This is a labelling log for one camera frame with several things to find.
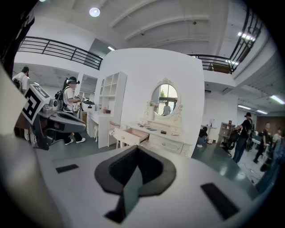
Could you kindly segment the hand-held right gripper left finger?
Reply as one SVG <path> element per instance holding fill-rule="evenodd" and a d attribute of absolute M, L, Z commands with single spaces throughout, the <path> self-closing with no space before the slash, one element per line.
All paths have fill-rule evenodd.
<path fill-rule="evenodd" d="M 44 181 L 67 228 L 134 228 L 135 222 L 115 223 L 104 215 L 119 196 L 106 193 L 94 172 L 102 161 L 123 152 L 115 149 L 86 157 L 52 161 L 48 151 L 36 150 Z"/>

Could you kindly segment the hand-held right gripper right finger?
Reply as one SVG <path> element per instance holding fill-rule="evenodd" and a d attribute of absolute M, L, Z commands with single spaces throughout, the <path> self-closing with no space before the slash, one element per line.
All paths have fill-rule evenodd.
<path fill-rule="evenodd" d="M 176 167 L 176 179 L 161 195 L 141 198 L 124 221 L 126 228 L 239 228 L 264 201 L 240 167 L 224 151 L 195 152 L 186 158 L 157 151 Z M 216 185 L 237 206 L 229 219 L 214 207 L 202 186 Z"/>

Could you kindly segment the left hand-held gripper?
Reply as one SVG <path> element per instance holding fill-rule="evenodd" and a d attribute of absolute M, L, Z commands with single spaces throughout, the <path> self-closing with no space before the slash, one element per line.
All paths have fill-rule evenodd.
<path fill-rule="evenodd" d="M 34 135 L 39 148 L 47 151 L 51 143 L 65 137 L 63 134 L 80 133 L 86 129 L 86 124 L 79 118 L 57 111 L 57 101 L 40 85 L 31 84 L 24 97 L 27 102 L 21 113 L 28 121 L 29 133 Z"/>

